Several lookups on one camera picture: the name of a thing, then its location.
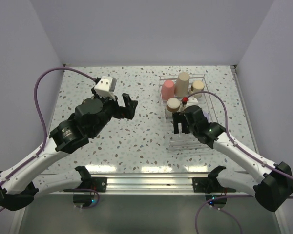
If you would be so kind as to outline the metal cup front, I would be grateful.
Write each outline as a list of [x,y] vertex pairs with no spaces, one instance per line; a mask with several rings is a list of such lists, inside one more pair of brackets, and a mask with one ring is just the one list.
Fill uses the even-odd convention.
[[179,111],[180,108],[180,101],[179,99],[172,97],[168,99],[166,108],[165,108],[165,114],[168,117],[172,117],[172,115]]

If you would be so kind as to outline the metal cup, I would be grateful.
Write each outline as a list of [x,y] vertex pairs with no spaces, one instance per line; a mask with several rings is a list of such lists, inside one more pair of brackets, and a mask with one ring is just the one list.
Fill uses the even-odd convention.
[[179,111],[180,108],[180,101],[179,99],[172,97],[168,99],[166,108],[165,108],[165,114],[168,117],[172,117],[172,115]]
[[192,83],[190,89],[189,89],[189,94],[193,94],[199,91],[203,91],[205,88],[205,84],[201,80],[196,80]]

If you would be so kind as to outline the white wire dish rack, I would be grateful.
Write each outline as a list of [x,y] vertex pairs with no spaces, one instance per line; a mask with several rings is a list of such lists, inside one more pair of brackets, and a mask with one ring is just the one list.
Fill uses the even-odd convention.
[[[161,105],[162,105],[162,112],[163,112],[163,120],[165,121],[164,129],[165,129],[165,136],[168,140],[168,151],[176,151],[176,150],[193,150],[193,149],[200,149],[201,151],[207,151],[210,148],[207,145],[204,145],[200,143],[195,136],[192,134],[184,134],[181,133],[181,124],[179,124],[179,133],[174,134],[173,132],[173,118],[168,117],[165,114],[165,108],[167,101],[164,101],[162,99],[161,89],[163,86],[163,83],[166,80],[172,80],[174,83],[176,82],[178,78],[178,75],[162,75],[159,76],[159,94],[161,99]],[[204,91],[209,91],[208,84],[206,81],[206,74],[190,74],[189,79],[189,86],[188,91],[192,85],[192,83],[196,80],[201,80],[205,84]],[[214,96],[203,93],[200,98],[198,98],[199,107],[202,108],[203,111],[207,112],[209,114],[209,122],[217,122],[218,123],[218,117],[216,114],[216,111],[214,109],[213,104]]]

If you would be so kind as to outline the red plastic cup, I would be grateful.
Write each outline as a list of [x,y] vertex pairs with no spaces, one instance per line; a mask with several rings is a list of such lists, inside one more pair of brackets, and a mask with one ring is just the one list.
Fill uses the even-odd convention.
[[172,80],[166,80],[163,83],[161,94],[164,101],[174,97],[174,82]]

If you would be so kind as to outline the beige plastic cup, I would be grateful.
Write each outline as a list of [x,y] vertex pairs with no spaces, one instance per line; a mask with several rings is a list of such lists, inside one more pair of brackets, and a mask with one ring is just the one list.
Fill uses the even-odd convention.
[[175,95],[177,97],[183,97],[188,93],[190,75],[186,72],[178,74],[178,78],[175,83]]

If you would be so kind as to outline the purple plastic cup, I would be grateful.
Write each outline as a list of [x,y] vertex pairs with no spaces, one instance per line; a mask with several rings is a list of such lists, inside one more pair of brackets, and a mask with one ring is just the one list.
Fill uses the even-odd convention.
[[209,120],[209,114],[207,112],[203,111],[203,115],[207,120]]

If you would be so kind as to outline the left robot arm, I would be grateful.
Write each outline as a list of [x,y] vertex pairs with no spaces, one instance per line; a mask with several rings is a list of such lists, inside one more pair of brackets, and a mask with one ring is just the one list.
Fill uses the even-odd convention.
[[138,101],[122,94],[124,106],[117,99],[93,97],[85,99],[70,117],[53,129],[36,151],[8,170],[0,171],[0,206],[20,210],[35,198],[57,191],[94,192],[90,172],[77,166],[63,174],[39,175],[60,159],[87,145],[111,121],[133,119]]

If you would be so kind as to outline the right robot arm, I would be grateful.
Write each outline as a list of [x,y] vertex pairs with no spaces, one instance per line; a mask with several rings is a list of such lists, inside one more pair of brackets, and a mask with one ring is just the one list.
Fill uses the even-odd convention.
[[229,157],[245,171],[217,166],[208,174],[205,192],[231,188],[255,197],[266,210],[275,212],[293,193],[292,170],[285,162],[268,160],[246,147],[226,128],[208,122],[196,105],[173,114],[174,133],[192,134],[200,143]]

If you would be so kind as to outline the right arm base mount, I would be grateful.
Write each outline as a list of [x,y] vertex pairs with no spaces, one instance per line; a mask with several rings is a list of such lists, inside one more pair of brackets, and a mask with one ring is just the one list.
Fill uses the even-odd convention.
[[208,205],[215,208],[224,208],[227,203],[226,198],[216,199],[217,197],[226,196],[227,188],[222,187],[216,179],[209,177],[193,177],[193,191],[195,193],[204,193]]

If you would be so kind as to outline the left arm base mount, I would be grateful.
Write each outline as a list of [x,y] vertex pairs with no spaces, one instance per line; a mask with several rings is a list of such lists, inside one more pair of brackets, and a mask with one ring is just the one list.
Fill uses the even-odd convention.
[[105,193],[107,177],[92,177],[88,182],[82,182],[75,189],[64,189],[64,192],[73,193],[73,203],[80,209],[89,209],[97,206],[100,194]]

